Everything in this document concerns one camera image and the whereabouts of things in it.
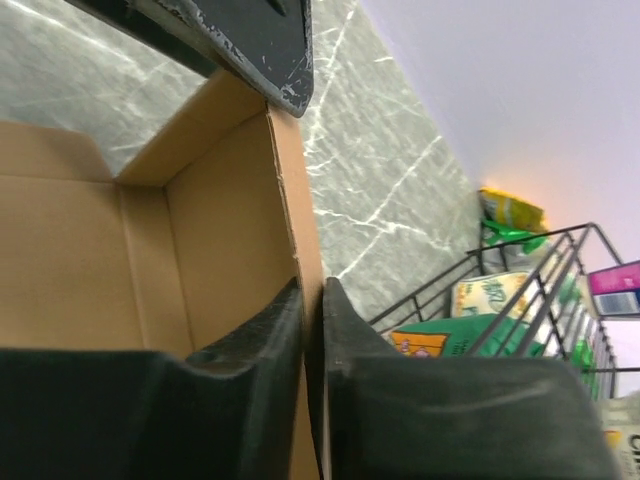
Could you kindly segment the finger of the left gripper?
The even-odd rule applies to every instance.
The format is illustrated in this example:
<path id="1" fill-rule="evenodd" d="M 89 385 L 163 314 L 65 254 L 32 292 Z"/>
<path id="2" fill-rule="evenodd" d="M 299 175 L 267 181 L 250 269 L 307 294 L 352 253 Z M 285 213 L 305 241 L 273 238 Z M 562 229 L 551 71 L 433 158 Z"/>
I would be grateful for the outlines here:
<path id="1" fill-rule="evenodd" d="M 264 0 L 76 0 L 74 7 L 209 77 L 224 69 L 296 118 L 314 93 L 312 5 Z"/>

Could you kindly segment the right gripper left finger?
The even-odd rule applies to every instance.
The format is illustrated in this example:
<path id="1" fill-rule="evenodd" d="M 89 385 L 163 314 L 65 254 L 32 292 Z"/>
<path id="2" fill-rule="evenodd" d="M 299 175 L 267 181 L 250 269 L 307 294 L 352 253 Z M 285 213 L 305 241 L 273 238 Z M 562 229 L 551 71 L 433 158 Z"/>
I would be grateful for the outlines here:
<path id="1" fill-rule="evenodd" d="M 153 351 L 1 353 L 5 479 L 284 479 L 301 365 L 288 283 L 225 337 Z"/>

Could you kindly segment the brown cardboard box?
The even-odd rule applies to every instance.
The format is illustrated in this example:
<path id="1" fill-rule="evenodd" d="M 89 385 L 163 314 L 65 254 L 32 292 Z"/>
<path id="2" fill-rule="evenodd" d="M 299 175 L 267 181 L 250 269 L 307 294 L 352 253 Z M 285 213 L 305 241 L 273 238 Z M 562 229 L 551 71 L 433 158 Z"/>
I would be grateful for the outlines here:
<path id="1" fill-rule="evenodd" d="M 298 121 L 214 74 L 118 175 L 86 134 L 1 125 L 1 353 L 185 359 L 302 293 L 290 471 L 317 479 L 304 359 L 324 283 Z"/>

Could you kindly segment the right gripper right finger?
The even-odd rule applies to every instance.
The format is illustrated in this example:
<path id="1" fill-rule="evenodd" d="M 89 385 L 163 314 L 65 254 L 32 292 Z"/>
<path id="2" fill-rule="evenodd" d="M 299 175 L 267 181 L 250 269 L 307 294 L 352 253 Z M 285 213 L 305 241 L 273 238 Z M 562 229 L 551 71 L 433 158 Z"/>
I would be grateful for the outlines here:
<path id="1" fill-rule="evenodd" d="M 314 344 L 326 479 L 617 479 L 594 403 L 550 359 L 397 352 L 328 278 Z"/>

